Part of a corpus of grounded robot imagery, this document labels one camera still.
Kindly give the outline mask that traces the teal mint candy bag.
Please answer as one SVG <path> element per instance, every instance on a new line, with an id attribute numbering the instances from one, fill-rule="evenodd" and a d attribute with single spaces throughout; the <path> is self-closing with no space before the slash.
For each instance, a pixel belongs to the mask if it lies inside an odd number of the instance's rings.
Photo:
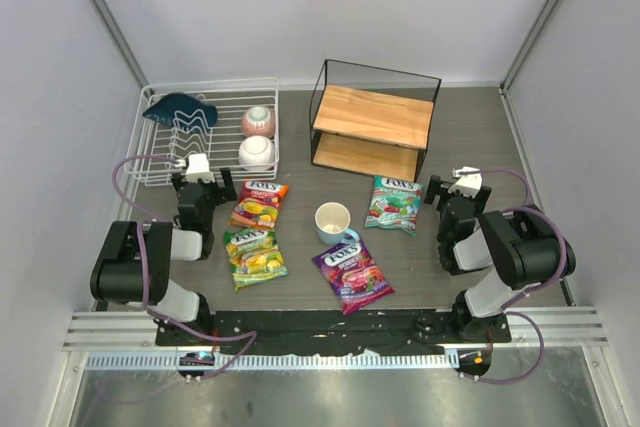
<path id="1" fill-rule="evenodd" d="M 415 236 L 424 190 L 420 183 L 376 175 L 365 227 L 402 230 Z"/>

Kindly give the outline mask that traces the light blue mug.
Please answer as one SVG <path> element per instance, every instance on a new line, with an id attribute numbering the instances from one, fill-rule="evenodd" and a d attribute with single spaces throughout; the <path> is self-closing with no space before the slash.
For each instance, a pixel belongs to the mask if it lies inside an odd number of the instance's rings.
<path id="1" fill-rule="evenodd" d="M 317 235 L 326 245 L 352 244 L 360 240 L 350 228 L 351 214 L 342 204 L 327 202 L 318 207 L 314 216 Z"/>

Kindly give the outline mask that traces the purple berries candy bag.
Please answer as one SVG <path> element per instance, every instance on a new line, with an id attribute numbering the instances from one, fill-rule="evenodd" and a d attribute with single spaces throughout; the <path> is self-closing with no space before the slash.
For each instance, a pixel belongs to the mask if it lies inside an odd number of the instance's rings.
<path id="1" fill-rule="evenodd" d="M 312 258 L 350 315 L 395 292 L 362 240 L 336 244 Z"/>

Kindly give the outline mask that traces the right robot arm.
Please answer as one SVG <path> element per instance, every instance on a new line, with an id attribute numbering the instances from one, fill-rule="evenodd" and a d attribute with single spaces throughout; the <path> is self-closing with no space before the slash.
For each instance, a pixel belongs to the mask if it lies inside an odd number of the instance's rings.
<path id="1" fill-rule="evenodd" d="M 424 202 L 439 213 L 439 261 L 449 274 L 485 270 L 460 292 L 437 324 L 446 336 L 489 341 L 506 326 L 505 311 L 529 294 L 573 274 L 576 256 L 559 228 L 531 203 L 502 213 L 485 210 L 491 189 L 474 169 L 458 169 L 452 182 L 433 175 Z"/>

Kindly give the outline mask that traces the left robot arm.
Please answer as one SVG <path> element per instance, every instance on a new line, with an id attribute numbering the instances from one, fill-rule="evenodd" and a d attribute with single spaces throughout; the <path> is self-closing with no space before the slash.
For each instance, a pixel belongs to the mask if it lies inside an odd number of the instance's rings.
<path id="1" fill-rule="evenodd" d="M 235 200 L 231 172 L 220 170 L 222 182 L 172 176 L 178 213 L 171 221 L 112 223 L 90 277 L 94 299 L 139 307 L 154 318 L 158 331 L 184 342 L 208 340 L 214 316 L 206 298 L 170 279 L 173 260 L 209 258 L 216 207 Z"/>

